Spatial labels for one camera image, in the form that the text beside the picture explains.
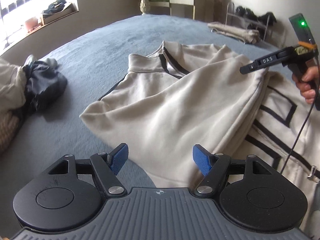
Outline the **person right hand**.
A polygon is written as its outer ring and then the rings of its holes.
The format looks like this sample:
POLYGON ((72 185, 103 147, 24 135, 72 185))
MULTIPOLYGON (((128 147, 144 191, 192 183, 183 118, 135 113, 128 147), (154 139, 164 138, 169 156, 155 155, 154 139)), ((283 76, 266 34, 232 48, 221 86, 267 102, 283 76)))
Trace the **person right hand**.
POLYGON ((312 104, 316 96, 315 89, 311 88, 309 82, 311 80, 316 81, 319 77, 317 66, 311 66, 308 68, 306 73, 303 75, 301 81, 292 74, 292 80, 294 81, 296 87, 299 89, 301 96, 305 99, 306 103, 312 104))

